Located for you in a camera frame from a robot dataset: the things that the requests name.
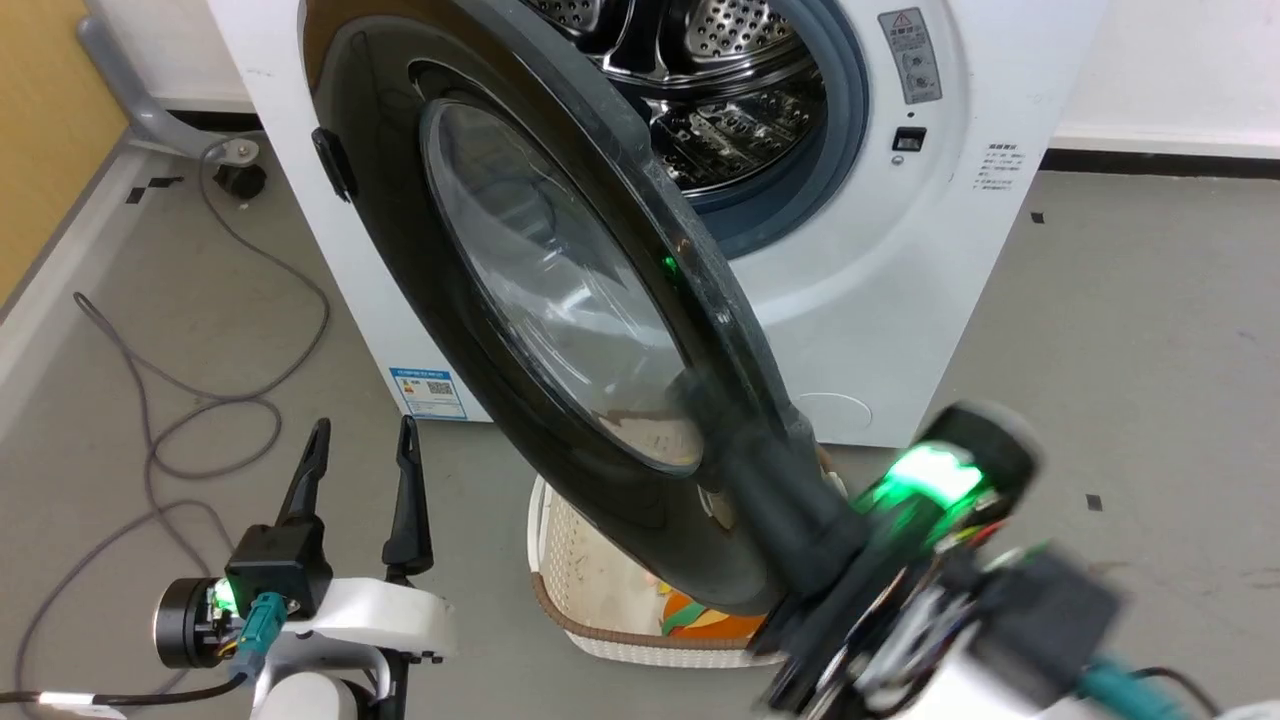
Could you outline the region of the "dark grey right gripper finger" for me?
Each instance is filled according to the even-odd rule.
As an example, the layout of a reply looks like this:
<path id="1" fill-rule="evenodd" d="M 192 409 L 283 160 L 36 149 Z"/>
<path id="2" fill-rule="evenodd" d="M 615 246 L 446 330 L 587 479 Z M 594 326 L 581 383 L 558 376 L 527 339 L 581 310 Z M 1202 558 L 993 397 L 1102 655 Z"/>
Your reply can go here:
<path id="1" fill-rule="evenodd" d="M 699 372 L 696 427 L 739 524 L 783 597 L 826 596 L 870 530 L 829 482 L 810 421 L 787 395 L 759 395 Z"/>

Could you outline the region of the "orange clothing item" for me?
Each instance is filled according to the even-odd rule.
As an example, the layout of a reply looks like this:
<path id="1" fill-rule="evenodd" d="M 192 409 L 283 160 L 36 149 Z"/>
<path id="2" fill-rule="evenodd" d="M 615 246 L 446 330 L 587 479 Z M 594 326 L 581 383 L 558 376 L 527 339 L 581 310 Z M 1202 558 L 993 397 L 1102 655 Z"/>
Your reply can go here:
<path id="1" fill-rule="evenodd" d="M 709 609 L 687 594 L 668 589 L 660 618 L 663 637 L 704 641 L 749 641 L 765 620 L 764 615 L 745 616 Z"/>

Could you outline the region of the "yellow wooden panel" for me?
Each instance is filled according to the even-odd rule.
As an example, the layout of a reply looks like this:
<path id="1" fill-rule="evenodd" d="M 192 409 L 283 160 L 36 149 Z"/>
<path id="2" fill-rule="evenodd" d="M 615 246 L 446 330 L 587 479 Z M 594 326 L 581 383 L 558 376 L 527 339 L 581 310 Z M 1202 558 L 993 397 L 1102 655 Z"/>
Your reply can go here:
<path id="1" fill-rule="evenodd" d="M 127 122 L 77 38 L 84 0 L 0 0 L 0 307 Z"/>

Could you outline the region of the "grey warning sticker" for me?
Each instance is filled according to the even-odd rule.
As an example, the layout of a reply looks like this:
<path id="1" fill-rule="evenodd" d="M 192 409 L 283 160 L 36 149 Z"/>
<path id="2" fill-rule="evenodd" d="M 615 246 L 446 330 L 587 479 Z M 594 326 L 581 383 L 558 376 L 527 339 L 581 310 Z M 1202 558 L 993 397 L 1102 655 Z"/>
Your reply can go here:
<path id="1" fill-rule="evenodd" d="M 899 73 L 908 105 L 936 102 L 943 97 L 940 68 L 925 19 L 919 6 L 877 17 Z"/>

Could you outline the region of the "black round washer door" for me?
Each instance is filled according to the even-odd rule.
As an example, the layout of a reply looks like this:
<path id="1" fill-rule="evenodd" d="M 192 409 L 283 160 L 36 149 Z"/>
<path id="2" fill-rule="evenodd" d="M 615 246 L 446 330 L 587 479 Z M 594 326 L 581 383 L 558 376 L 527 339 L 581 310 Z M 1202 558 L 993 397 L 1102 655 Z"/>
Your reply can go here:
<path id="1" fill-rule="evenodd" d="M 771 610 L 781 588 L 672 388 L 709 372 L 788 392 L 639 114 L 497 0 L 303 6 L 326 170 L 477 404 L 635 562 Z"/>

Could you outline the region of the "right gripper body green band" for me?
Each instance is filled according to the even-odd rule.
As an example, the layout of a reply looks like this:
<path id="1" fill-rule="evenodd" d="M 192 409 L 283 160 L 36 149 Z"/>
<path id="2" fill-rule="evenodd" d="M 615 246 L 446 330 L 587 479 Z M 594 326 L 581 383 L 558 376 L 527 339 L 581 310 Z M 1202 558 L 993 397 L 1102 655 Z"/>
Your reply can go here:
<path id="1" fill-rule="evenodd" d="M 888 719 L 910 708 L 977 624 L 975 553 L 1041 469 L 1025 425 L 952 404 L 850 501 L 859 544 L 813 594 L 768 619 L 783 664 L 768 710 L 786 719 Z"/>

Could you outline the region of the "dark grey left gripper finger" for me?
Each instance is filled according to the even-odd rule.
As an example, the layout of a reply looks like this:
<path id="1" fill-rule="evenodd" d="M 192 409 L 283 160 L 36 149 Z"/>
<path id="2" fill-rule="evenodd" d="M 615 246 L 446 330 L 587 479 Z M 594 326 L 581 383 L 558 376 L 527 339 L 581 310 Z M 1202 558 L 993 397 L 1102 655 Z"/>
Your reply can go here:
<path id="1" fill-rule="evenodd" d="M 325 477 L 332 442 L 332 420 L 317 419 L 303 446 L 291 484 L 276 515 L 276 527 L 317 518 L 317 492 Z"/>
<path id="2" fill-rule="evenodd" d="M 411 577 L 431 570 L 435 564 L 419 428 L 410 415 L 399 421 L 396 462 L 399 469 L 396 509 L 381 562 L 387 582 L 410 583 Z"/>

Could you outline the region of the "grey rubber door gasket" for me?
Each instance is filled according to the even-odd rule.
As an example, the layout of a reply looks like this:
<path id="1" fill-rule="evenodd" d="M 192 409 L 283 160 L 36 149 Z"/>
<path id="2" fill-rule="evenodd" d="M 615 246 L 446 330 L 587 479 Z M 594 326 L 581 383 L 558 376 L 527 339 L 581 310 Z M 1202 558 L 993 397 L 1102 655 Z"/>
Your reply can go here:
<path id="1" fill-rule="evenodd" d="M 817 128 L 786 159 L 735 190 L 691 201 L 730 260 L 778 243 L 827 208 L 850 177 L 867 132 L 865 54 L 845 0 L 773 4 L 815 60 L 826 105 Z"/>

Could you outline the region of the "black caster wheel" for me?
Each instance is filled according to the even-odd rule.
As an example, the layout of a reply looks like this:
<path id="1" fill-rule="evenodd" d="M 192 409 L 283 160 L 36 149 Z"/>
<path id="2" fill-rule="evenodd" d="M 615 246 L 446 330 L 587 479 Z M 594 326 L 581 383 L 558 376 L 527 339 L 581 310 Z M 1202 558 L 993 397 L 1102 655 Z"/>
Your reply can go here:
<path id="1" fill-rule="evenodd" d="M 234 167 L 219 164 L 212 181 L 224 193 L 238 201 L 256 199 L 265 188 L 268 174 L 259 164 Z"/>

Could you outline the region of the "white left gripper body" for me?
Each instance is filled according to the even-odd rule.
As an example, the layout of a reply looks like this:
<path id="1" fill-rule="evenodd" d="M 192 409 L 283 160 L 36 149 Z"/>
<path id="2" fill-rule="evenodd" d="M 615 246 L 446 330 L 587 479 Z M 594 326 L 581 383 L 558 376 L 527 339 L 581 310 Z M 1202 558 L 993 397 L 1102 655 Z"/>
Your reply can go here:
<path id="1" fill-rule="evenodd" d="M 154 615 L 157 656 L 172 669 L 230 667 L 233 657 L 221 648 L 247 616 L 228 579 L 179 579 Z M 285 621 L 262 666 L 378 669 L 388 653 L 440 662 L 457 648 L 454 610 L 443 598 L 375 578 L 339 578 L 314 616 Z"/>

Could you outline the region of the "perforated steel washer drum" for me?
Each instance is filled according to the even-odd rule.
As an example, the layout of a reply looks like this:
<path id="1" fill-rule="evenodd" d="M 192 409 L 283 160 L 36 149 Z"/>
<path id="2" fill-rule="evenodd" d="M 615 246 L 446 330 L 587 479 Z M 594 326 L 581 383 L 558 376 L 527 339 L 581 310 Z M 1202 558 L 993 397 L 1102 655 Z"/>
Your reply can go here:
<path id="1" fill-rule="evenodd" d="M 817 61 L 771 0 L 522 0 L 644 119 L 691 197 L 795 154 L 826 114 Z"/>

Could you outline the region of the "blue energy label sticker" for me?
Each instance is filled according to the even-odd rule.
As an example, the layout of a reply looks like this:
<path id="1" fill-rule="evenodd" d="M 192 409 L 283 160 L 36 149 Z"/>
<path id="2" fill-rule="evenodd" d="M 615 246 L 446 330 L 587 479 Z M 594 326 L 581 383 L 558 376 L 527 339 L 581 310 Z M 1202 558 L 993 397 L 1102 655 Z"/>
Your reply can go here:
<path id="1" fill-rule="evenodd" d="M 408 415 L 451 421 L 468 419 L 448 370 L 393 366 L 389 374 Z"/>

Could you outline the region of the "white front-load washing machine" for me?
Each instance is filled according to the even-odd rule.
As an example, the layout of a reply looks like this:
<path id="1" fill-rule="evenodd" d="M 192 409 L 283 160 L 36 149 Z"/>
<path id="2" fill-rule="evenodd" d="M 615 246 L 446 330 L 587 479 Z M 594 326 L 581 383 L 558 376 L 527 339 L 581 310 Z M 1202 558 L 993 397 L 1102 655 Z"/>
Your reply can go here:
<path id="1" fill-rule="evenodd" d="M 521 29 L 545 22 L 522 0 L 495 1 Z M 728 260 L 819 442 L 901 447 L 989 279 L 1108 0 L 845 6 L 869 85 L 852 172 L 796 232 Z M 904 101 L 877 20 L 910 6 L 934 45 L 936 102 Z M 554 47 L 591 61 L 548 24 Z"/>

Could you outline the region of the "white woven laundry basket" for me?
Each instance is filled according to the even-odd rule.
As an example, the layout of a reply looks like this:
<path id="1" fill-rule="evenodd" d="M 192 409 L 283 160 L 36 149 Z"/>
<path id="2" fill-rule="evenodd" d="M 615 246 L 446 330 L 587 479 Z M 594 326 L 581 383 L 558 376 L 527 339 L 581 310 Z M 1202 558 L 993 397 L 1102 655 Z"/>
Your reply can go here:
<path id="1" fill-rule="evenodd" d="M 780 664 L 749 641 L 663 637 L 659 618 L 675 588 L 621 553 L 541 478 L 527 506 L 527 565 L 536 601 L 582 652 L 652 667 L 740 669 Z"/>

